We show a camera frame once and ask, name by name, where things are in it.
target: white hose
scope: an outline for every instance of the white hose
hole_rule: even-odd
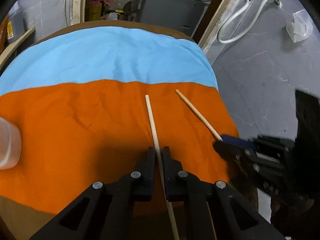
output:
[[[245,5],[240,9],[238,10],[235,14],[231,15],[230,18],[228,18],[224,24],[221,26],[220,30],[218,31],[218,34],[217,34],[217,40],[220,42],[220,43],[223,43],[223,44],[227,44],[227,43],[231,43],[231,42],[234,42],[238,39],[240,39],[243,35],[245,35],[248,30],[250,30],[250,28],[252,27],[252,25],[255,23],[255,21],[257,20],[259,14],[261,13],[262,11],[262,8],[264,7],[264,5],[266,4],[266,2],[268,0],[263,0],[258,8],[258,11],[256,13],[256,15],[254,16],[252,22],[250,23],[250,25],[244,30],[242,31],[239,35],[237,35],[236,37],[230,39],[230,40],[226,40],[226,41],[223,41],[221,40],[221,33],[224,31],[224,29],[235,19],[237,18],[240,14],[242,14],[249,6],[250,4],[250,1],[251,0],[245,0]]]

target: wooden door frame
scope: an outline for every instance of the wooden door frame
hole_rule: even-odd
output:
[[[224,19],[230,12],[233,12],[237,2],[238,0],[211,1],[192,37],[203,51],[206,51],[208,45],[212,44]]]
[[[83,23],[87,0],[72,0],[70,25]]]

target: wooden stick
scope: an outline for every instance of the wooden stick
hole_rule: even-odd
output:
[[[206,125],[206,127],[212,132],[217,140],[222,141],[221,136],[212,127],[212,125],[204,118],[204,116],[194,107],[194,105],[177,89],[176,93],[182,98],[183,101],[191,108],[191,110],[200,118],[200,120]]]
[[[159,164],[161,184],[162,184],[162,189],[163,189],[164,198],[165,198],[163,164],[162,164],[162,158],[161,158],[161,154],[160,154],[160,146],[159,146],[159,141],[158,141],[158,136],[157,136],[157,131],[156,131],[156,124],[155,124],[155,120],[153,119],[149,95],[145,95],[145,98],[146,98],[149,121],[150,121],[150,126],[151,126],[151,131],[152,131],[153,143],[155,145],[157,160],[158,160],[158,164]],[[175,219],[174,213],[173,213],[172,204],[171,204],[171,202],[168,202],[167,200],[165,200],[165,202],[166,202],[167,210],[169,213],[169,218],[170,218],[170,223],[171,223],[171,228],[172,228],[174,240],[179,240],[179,233],[178,233],[176,219]]]

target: orange cloth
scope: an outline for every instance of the orange cloth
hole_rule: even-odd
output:
[[[238,136],[215,88],[195,83],[143,84],[100,80],[11,92],[0,116],[17,125],[22,152],[0,171],[0,195],[58,213],[91,183],[117,181],[153,146],[144,96],[148,94],[160,147],[199,179],[229,181],[235,174],[213,150],[214,138],[175,93],[179,89],[220,134]],[[158,171],[153,201],[135,214],[165,210]]]

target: marble wall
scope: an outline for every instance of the marble wall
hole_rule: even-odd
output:
[[[35,41],[61,30],[70,22],[72,0],[18,0],[27,29],[35,27]]]
[[[249,25],[261,1],[254,1],[234,35]],[[298,0],[282,1],[282,8],[266,5],[250,31],[224,46],[212,64],[241,138],[268,134],[294,139],[295,88],[320,96],[319,31],[314,26],[306,40],[293,43],[285,27],[303,6]]]

